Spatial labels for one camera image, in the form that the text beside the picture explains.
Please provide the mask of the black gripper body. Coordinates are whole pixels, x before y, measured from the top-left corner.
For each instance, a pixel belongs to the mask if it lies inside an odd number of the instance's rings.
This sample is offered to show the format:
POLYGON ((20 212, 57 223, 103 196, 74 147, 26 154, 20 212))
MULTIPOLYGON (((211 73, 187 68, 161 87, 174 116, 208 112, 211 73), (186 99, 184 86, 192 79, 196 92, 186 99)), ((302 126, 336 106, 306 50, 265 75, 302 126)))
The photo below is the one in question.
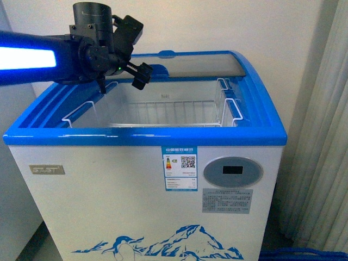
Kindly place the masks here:
POLYGON ((106 46, 89 45, 86 48, 86 64, 90 71, 97 72, 101 76, 112 76, 123 71, 136 74, 134 65, 131 65, 123 57, 115 53, 109 53, 106 46))

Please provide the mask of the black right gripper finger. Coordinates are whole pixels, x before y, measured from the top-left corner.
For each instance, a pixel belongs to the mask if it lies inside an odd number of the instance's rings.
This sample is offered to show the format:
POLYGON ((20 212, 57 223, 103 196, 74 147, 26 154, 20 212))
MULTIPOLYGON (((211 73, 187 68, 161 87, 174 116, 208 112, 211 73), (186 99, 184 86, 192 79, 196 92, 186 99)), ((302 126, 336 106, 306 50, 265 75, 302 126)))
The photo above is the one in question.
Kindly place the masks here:
POLYGON ((106 94, 106 84, 105 84, 105 78, 102 77, 102 78, 99 78, 97 80, 97 83, 98 83, 98 86, 100 87, 100 92, 101 94, 106 94))

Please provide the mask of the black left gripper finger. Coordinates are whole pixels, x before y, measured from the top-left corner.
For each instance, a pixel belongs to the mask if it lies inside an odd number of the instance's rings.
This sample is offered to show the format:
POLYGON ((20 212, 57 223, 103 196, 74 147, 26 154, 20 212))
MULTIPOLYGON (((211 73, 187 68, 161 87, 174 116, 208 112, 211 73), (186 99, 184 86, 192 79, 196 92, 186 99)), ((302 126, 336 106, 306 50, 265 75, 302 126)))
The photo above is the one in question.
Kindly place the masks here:
POLYGON ((142 63, 139 66, 132 64, 132 66, 134 67, 136 72, 132 85, 138 90, 142 90, 145 85, 150 82, 153 68, 146 63, 142 63))

